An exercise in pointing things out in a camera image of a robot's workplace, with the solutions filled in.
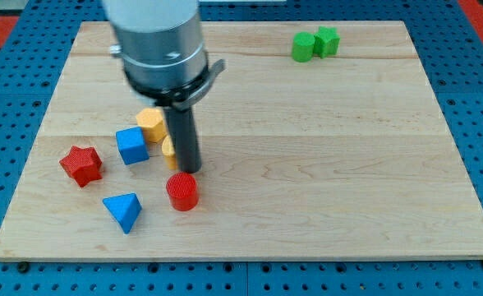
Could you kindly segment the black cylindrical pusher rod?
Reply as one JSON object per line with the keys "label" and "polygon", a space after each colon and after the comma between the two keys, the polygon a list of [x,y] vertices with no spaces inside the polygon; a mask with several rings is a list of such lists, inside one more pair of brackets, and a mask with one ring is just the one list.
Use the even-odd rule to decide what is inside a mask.
{"label": "black cylindrical pusher rod", "polygon": [[198,172],[202,163],[193,110],[165,108],[163,112],[178,168],[185,173]]}

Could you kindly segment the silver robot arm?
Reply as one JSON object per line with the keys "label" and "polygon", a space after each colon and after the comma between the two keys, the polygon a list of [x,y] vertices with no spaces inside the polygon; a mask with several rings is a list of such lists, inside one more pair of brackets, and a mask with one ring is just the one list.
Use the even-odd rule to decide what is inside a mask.
{"label": "silver robot arm", "polygon": [[203,99],[224,60],[209,62],[196,0],[103,0],[129,86],[159,107],[172,139],[178,168],[196,173],[201,154],[194,105]]}

